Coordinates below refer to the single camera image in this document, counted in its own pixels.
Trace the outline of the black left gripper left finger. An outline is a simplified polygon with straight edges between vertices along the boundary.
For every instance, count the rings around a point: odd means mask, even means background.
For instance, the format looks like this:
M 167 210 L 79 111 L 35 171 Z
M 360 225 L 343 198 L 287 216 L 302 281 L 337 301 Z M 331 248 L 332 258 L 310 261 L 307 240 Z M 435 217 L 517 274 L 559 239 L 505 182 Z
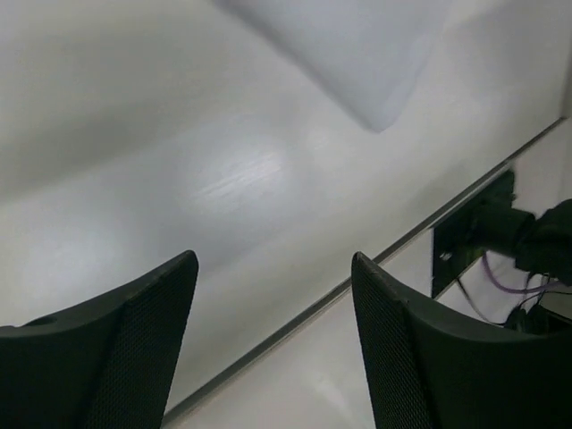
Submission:
M 121 287 L 1 329 L 3 428 L 158 428 L 198 279 L 187 250 Z

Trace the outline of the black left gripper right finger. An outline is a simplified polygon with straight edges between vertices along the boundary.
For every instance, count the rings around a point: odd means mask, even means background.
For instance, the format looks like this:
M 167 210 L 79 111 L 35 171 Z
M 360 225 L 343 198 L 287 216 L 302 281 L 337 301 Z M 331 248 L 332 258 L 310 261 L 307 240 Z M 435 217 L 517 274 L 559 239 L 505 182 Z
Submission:
M 535 335 L 476 320 L 362 253 L 351 283 L 377 427 L 570 427 L 569 329 Z

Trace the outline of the white fabric skirt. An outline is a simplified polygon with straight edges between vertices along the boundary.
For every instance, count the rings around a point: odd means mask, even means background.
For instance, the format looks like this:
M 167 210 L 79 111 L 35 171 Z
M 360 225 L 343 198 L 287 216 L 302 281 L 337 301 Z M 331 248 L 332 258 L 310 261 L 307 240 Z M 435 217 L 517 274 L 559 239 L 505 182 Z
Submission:
M 220 1 L 284 52 L 364 128 L 400 116 L 449 1 Z

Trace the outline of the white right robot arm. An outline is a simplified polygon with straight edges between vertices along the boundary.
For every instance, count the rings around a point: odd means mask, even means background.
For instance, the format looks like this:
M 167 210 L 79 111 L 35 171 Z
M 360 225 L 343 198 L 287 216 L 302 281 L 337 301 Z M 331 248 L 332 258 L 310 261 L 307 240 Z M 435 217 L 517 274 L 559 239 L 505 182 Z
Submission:
M 547 274 L 571 285 L 571 201 L 566 199 L 542 216 L 485 204 L 470 217 L 469 241 L 485 251 L 509 257 L 517 269 Z

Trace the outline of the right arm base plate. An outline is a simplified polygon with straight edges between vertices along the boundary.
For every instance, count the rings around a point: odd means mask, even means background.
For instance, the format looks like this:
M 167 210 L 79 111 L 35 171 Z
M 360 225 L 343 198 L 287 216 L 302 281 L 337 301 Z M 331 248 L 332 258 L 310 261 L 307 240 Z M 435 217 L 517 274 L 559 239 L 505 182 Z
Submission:
M 506 170 L 466 196 L 433 227 L 432 299 L 482 256 L 483 250 L 475 245 L 475 214 L 483 206 L 511 207 L 514 189 L 515 173 Z

